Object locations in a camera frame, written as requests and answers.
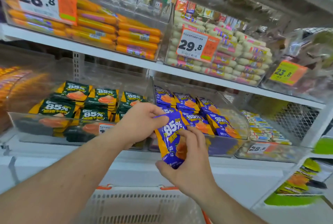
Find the hand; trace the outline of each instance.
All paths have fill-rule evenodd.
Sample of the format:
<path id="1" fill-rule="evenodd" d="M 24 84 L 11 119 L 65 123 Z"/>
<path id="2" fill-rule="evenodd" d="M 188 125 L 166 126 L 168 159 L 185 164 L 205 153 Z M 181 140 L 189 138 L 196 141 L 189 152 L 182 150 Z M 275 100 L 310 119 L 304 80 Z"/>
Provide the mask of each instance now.
<path id="1" fill-rule="evenodd" d="M 123 144 L 123 149 L 128 149 L 150 136 L 154 129 L 165 126 L 169 121 L 167 116 L 154 118 L 164 114 L 165 112 L 154 104 L 139 102 L 127 111 L 111 132 L 116 135 L 119 144 Z"/>
<path id="2" fill-rule="evenodd" d="M 217 188 L 217 184 L 211 172 L 205 136 L 195 127 L 188 126 L 187 129 L 178 133 L 186 138 L 184 163 L 177 170 L 163 161 L 156 162 L 156 167 L 182 193 L 198 201 L 208 194 L 208 190 Z"/>

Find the person's left hand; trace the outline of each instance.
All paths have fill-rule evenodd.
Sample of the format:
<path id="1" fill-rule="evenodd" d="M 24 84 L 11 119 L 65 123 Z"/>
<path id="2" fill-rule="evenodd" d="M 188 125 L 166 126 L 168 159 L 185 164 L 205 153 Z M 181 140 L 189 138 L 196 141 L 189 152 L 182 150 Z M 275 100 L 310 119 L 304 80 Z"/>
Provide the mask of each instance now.
<path id="1" fill-rule="evenodd" d="M 148 103 L 140 102 L 135 104 L 123 118 L 111 130 L 106 131 L 105 134 L 115 134 L 117 143 L 123 145 L 124 149 L 130 148 L 136 142 L 146 139 L 152 134 L 155 129 L 165 126 L 169 118 L 161 116 L 165 112 L 158 106 Z"/>

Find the shopping basket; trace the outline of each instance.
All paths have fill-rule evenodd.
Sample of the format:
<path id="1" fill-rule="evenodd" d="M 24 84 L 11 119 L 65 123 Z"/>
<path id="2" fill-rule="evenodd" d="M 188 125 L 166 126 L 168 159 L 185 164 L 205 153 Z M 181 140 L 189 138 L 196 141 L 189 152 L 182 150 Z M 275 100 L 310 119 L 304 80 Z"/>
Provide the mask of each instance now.
<path id="1" fill-rule="evenodd" d="M 98 187 L 75 224 L 210 224 L 200 207 L 177 188 Z"/>

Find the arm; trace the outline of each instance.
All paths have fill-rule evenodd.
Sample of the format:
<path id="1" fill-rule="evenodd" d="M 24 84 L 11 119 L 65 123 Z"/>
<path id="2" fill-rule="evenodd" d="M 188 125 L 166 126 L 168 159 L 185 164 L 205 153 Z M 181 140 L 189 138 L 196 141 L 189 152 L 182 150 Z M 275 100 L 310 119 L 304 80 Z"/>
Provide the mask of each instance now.
<path id="1" fill-rule="evenodd" d="M 4 224 L 69 223 L 84 208 L 117 155 L 168 122 L 150 103 L 136 104 L 112 129 L 0 195 Z"/>
<path id="2" fill-rule="evenodd" d="M 174 170 L 158 161 L 156 166 L 161 174 L 193 198 L 214 224 L 267 224 L 218 187 L 211 172 L 204 135 L 193 127 L 188 130 L 179 132 L 186 138 L 184 163 Z"/>

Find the forearm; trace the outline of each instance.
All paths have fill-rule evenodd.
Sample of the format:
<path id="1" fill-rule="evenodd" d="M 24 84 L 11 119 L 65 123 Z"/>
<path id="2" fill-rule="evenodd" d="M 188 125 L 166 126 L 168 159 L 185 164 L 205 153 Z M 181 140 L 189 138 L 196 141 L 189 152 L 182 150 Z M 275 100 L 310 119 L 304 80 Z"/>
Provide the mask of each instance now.
<path id="1" fill-rule="evenodd" d="M 218 186 L 194 199 L 214 224 L 267 224 Z"/>
<path id="2" fill-rule="evenodd" d="M 121 147 L 102 134 L 0 195 L 2 223 L 68 223 L 85 206 Z"/>

